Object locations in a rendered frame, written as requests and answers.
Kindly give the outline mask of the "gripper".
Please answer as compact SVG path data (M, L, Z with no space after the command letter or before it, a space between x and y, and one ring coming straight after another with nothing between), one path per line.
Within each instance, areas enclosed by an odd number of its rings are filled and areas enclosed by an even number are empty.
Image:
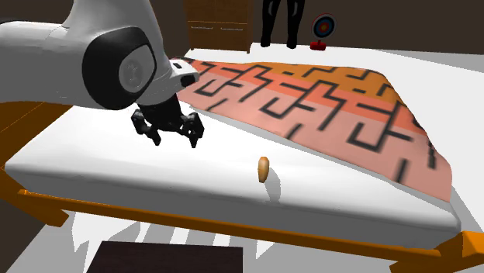
M169 99L156 105L141 105L131 116L131 121L139 135L145 135L156 146L161 143L157 130L178 131L189 139L192 148L196 148L198 140L203 137L205 127L197 112L185 116L182 114L178 96L172 95Z

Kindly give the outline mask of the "small orange oval object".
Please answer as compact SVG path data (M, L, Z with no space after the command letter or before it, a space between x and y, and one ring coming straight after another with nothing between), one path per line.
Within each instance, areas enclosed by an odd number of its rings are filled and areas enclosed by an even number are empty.
M268 178L268 173L270 169L270 161L267 157L260 157L258 160L258 181L260 183L265 183Z

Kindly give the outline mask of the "brown wooden dresser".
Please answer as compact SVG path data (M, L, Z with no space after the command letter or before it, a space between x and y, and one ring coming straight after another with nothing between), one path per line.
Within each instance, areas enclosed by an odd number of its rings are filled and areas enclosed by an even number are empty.
M250 53L254 0L184 0L190 49Z

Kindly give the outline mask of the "dark brown rug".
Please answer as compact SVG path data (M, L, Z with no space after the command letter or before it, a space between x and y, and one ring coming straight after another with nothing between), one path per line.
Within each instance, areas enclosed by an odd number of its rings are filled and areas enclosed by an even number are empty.
M243 273L243 249L103 241L86 273Z

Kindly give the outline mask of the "orange pink patterned blanket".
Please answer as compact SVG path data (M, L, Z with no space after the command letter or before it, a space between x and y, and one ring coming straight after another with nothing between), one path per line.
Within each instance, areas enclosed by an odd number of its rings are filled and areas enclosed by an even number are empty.
M383 74L270 62L191 65L200 78L178 93L181 101L450 199L450 164Z

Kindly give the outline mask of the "target board on red base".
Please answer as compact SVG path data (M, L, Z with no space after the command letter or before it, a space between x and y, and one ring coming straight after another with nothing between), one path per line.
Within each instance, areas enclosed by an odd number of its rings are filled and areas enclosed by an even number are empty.
M324 13L317 16L311 25L311 33L316 41L311 42L309 48L311 50L325 50L327 44L323 40L333 35L336 28L337 20L332 14Z

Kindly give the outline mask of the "white bed with orange frame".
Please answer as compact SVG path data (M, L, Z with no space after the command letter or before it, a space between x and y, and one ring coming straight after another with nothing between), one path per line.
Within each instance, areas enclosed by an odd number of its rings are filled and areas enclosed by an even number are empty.
M0 197L52 226L69 212L338 251L391 261L392 273L484 269L484 72L387 53L254 44L193 50L186 60L355 67L383 74L450 164L444 201L256 126L197 109L196 148L175 133L136 134L131 110L55 106L0 170ZM258 160L270 161L265 183Z

